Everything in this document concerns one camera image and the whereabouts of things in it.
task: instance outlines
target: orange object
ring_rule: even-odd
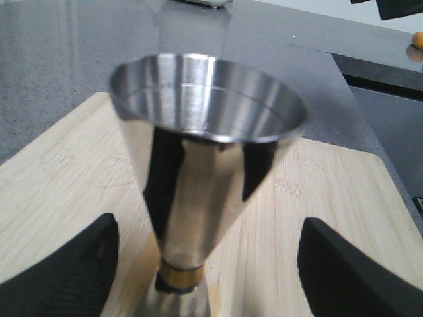
[[[411,39],[412,45],[419,50],[423,50],[423,32],[416,32]]]

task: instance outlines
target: brass ring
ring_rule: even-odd
[[[175,269],[161,259],[159,274],[167,285],[177,289],[186,289],[198,285],[203,278],[203,268],[204,266],[201,265],[195,269],[184,271]]]

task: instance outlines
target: kitchen counter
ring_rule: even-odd
[[[410,196],[330,53],[366,57],[357,56],[360,50],[348,51],[348,45],[336,51],[335,42],[344,47],[341,37],[331,45],[327,41],[326,50],[316,36],[339,33],[329,32],[324,23],[328,17],[321,17],[253,0],[238,0],[226,9],[174,0],[33,0],[0,5],[0,162],[94,92],[107,91],[108,78],[120,63],[158,52],[205,53],[286,81],[309,104],[306,138],[380,156],[423,231]],[[390,66],[393,62],[385,58],[381,65]],[[416,72],[403,64],[395,68]]]

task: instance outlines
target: wood grain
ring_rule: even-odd
[[[0,166],[0,282],[106,212],[121,245],[102,315],[131,316],[159,253],[109,97],[97,93]],[[312,316],[296,261],[307,216],[423,289],[422,238],[380,158],[300,139],[207,262],[213,316]]]

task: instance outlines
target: funnel rim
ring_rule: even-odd
[[[260,77],[270,80],[272,82],[278,83],[279,85],[281,85],[282,87],[284,87],[288,92],[292,93],[296,99],[299,102],[296,102],[295,107],[300,108],[301,114],[300,114],[300,118],[298,120],[295,121],[295,123],[292,125],[292,127],[289,127],[289,129],[287,129],[286,131],[282,131],[279,133],[273,133],[270,135],[263,135],[263,136],[255,136],[255,137],[250,137],[250,136],[246,136],[246,137],[239,137],[239,136],[233,136],[233,135],[224,135],[221,133],[216,133],[216,132],[210,132],[204,129],[187,129],[185,127],[182,126],[175,126],[175,125],[167,125],[164,124],[163,122],[161,122],[160,120],[156,120],[154,118],[151,118],[149,116],[146,115],[142,115],[139,112],[136,112],[135,110],[131,109],[131,107],[129,107],[128,105],[128,99],[131,98],[132,96],[134,96],[135,94],[139,93],[142,90],[149,90],[151,87],[145,87],[145,88],[139,88],[125,96],[122,96],[121,94],[118,93],[118,89],[117,89],[117,84],[116,81],[119,80],[119,77],[121,76],[121,72],[123,72],[126,68],[130,67],[131,65],[137,65],[140,63],[145,63],[148,59],[161,59],[161,58],[182,58],[182,59],[197,59],[197,60],[208,60],[208,61],[212,61],[214,63],[222,63],[222,64],[228,64],[228,65],[234,65],[236,67],[241,68],[244,71],[248,71],[251,73],[256,73],[257,75],[260,75]],[[165,129],[167,131],[171,131],[174,133],[178,133],[181,135],[186,135],[188,137],[194,137],[194,138],[199,138],[199,139],[205,139],[208,141],[213,141],[213,142],[217,142],[217,143],[269,143],[269,142],[274,142],[274,141],[281,141],[281,140],[291,140],[293,138],[295,138],[296,136],[300,135],[303,133],[305,126],[307,124],[307,122],[309,121],[309,117],[308,117],[308,107],[307,107],[307,103],[304,101],[304,99],[302,97],[300,97],[293,89],[291,89],[291,87],[289,85],[287,85],[285,82],[269,75],[266,74],[262,71],[259,71],[257,69],[254,69],[252,67],[243,65],[242,63],[237,63],[237,62],[233,62],[233,61],[228,61],[226,59],[221,59],[221,58],[217,58],[217,57],[213,57],[213,56],[208,56],[208,55],[204,55],[204,54],[199,54],[199,53],[159,53],[156,55],[148,55],[145,56],[137,61],[133,61],[133,62],[129,62],[129,63],[123,63],[119,66],[117,66],[117,68],[114,70],[111,78],[110,78],[110,84],[109,84],[109,90],[110,90],[110,95],[112,97],[113,100],[113,104],[114,107],[116,109],[120,108],[122,110],[125,110],[127,112],[129,112],[135,120],[140,120],[140,121],[144,121],[144,122],[148,122],[150,124],[153,124],[156,127],[160,127],[161,129]],[[221,90],[228,90],[230,91],[228,88],[225,87],[218,87],[218,86],[214,86],[214,85],[202,85],[202,84],[196,84],[196,83],[180,83],[180,85],[196,85],[199,87],[204,87],[204,88],[218,88]],[[232,90],[231,92],[233,93],[237,93],[240,94],[240,92],[237,92],[235,90]],[[255,100],[253,97],[247,96],[247,95],[243,95],[244,98],[248,98],[249,100],[255,101],[257,104],[260,104],[261,106],[265,107],[267,111],[273,112],[274,110],[269,107],[266,106],[265,103],[261,102],[260,100]]]

